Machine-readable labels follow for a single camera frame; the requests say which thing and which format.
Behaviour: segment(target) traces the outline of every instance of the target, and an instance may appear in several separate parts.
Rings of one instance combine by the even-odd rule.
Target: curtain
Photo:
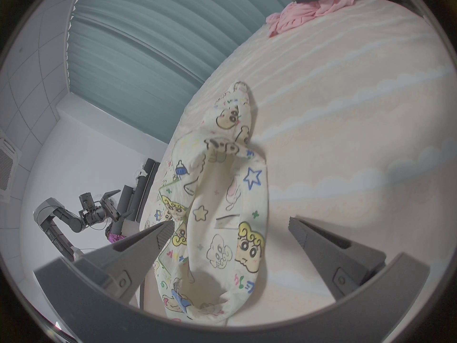
[[[77,0],[70,91],[168,143],[204,81],[290,1]]]

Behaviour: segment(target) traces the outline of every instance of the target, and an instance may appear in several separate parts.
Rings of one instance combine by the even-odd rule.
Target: cartoon print shirt
[[[154,263],[170,319],[223,324],[255,288],[265,254],[265,160],[247,147],[251,112],[236,82],[180,138],[159,189],[157,222],[175,232]]]

